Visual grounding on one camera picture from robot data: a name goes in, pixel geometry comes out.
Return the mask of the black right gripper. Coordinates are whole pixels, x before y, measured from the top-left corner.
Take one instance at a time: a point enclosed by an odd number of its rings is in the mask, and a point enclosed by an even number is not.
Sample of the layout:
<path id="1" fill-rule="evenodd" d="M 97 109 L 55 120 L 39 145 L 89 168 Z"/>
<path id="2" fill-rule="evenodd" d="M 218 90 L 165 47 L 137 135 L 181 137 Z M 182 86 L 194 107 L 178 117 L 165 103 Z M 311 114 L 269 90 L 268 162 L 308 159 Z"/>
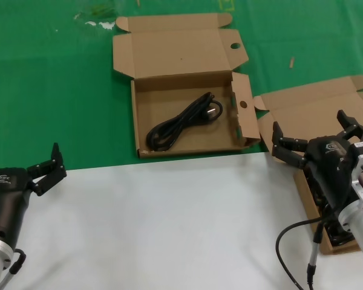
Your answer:
<path id="1" fill-rule="evenodd" d="M 348 173 L 344 159 L 352 137 L 363 141 L 363 126 L 343 110 L 336 116 L 342 131 L 337 136 L 318 137 L 308 141 L 288 138 L 283 135 L 277 121 L 273 122 L 272 156 L 296 167 L 310 168 L 316 182 L 332 209 L 342 211 L 348 204 L 351 174 Z"/>

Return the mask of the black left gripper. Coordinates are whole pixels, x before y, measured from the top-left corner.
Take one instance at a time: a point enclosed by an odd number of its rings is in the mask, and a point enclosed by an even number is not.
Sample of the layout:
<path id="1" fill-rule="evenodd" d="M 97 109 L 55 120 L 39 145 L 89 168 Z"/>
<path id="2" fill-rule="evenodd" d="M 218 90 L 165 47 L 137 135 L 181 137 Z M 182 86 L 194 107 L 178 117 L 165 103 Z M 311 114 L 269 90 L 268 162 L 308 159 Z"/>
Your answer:
<path id="1" fill-rule="evenodd" d="M 15 167 L 0 169 L 0 240 L 7 245 L 16 245 L 18 242 L 30 200 L 30 177 L 41 178 L 33 183 L 33 191 L 42 196 L 66 176 L 58 143 L 53 144 L 48 161 L 33 165 L 27 170 Z"/>

